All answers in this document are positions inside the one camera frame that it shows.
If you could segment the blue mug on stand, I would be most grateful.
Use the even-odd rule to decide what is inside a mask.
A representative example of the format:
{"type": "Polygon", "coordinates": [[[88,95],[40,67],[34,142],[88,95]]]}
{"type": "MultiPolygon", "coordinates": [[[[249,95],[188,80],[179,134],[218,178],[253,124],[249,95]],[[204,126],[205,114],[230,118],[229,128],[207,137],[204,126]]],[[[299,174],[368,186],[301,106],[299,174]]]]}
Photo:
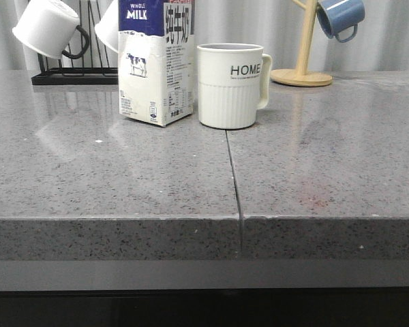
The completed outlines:
{"type": "Polygon", "coordinates": [[[324,34],[339,43],[352,40],[365,19],[362,0],[327,0],[318,3],[317,18],[324,34]]]}

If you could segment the wooden mug tree stand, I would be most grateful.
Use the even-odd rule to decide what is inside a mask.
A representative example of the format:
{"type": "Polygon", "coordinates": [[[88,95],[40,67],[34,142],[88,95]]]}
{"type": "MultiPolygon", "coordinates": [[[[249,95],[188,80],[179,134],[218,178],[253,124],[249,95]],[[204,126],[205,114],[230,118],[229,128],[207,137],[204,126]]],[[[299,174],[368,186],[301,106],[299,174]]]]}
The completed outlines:
{"type": "Polygon", "coordinates": [[[308,70],[309,54],[318,2],[316,0],[309,0],[305,3],[301,1],[293,1],[293,3],[296,3],[299,7],[304,9],[297,63],[294,69],[272,70],[270,78],[273,82],[295,87],[328,86],[333,81],[332,76],[322,72],[311,72],[308,70]]]}

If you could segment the cream HOME ribbed mug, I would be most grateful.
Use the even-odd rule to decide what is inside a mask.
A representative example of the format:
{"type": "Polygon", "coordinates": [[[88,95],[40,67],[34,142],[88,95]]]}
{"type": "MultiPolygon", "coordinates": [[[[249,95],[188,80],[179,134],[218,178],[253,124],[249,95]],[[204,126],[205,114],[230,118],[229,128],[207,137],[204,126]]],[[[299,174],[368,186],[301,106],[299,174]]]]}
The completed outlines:
{"type": "Polygon", "coordinates": [[[252,126],[269,102],[272,63],[256,44],[197,46],[199,121],[217,129],[252,126]]]}

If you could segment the white blue milk carton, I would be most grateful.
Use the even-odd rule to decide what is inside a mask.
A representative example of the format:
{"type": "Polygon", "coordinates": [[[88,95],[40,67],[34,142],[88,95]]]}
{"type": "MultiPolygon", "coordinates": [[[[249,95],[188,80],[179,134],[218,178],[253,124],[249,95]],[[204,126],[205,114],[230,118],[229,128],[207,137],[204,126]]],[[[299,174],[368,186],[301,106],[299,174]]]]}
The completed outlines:
{"type": "Polygon", "coordinates": [[[165,127],[194,107],[193,1],[120,1],[119,112],[165,127]]]}

